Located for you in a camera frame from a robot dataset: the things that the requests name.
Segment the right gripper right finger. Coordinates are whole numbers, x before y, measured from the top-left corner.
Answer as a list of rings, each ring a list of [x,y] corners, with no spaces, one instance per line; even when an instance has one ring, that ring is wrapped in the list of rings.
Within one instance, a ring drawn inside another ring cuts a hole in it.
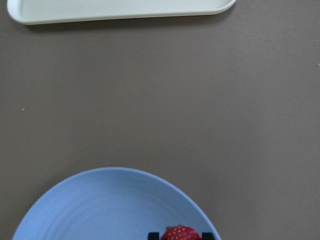
[[[214,234],[212,232],[202,232],[201,239],[202,240],[214,240]]]

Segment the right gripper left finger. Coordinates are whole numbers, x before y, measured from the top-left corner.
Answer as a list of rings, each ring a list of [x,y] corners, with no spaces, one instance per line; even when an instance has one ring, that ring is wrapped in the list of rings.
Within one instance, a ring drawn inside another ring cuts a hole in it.
[[[149,232],[147,240],[159,240],[159,232]]]

